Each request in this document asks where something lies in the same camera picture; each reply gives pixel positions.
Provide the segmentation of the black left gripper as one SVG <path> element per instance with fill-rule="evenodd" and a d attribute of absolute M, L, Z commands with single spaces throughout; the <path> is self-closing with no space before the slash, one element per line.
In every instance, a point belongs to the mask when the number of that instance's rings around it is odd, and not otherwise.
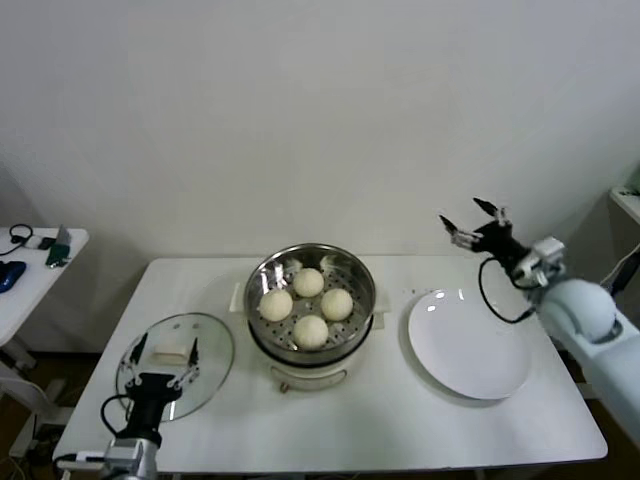
<path fill-rule="evenodd" d="M 164 373 L 141 373 L 147 340 L 147 333 L 137 337 L 122 358 L 122 386 L 127 398 L 133 402 L 124 437 L 161 441 L 159 425 L 165 407 L 178 400 L 180 388 L 199 375 L 198 338 L 193 341 L 186 369 L 175 377 Z"/>

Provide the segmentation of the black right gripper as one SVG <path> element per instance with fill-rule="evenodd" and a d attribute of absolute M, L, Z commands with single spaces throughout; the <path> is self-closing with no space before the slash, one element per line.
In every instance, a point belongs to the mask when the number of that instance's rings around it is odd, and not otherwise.
<path fill-rule="evenodd" d="M 498 260 L 505 271 L 514 271 L 531 249 L 512 236 L 513 225 L 504 207 L 498 207 L 478 197 L 474 197 L 473 201 L 494 221 L 477 228 L 474 232 L 469 232 L 459 229 L 451 220 L 439 214 L 438 217 L 451 243 L 458 247 L 473 247 L 476 253 L 489 253 Z"/>

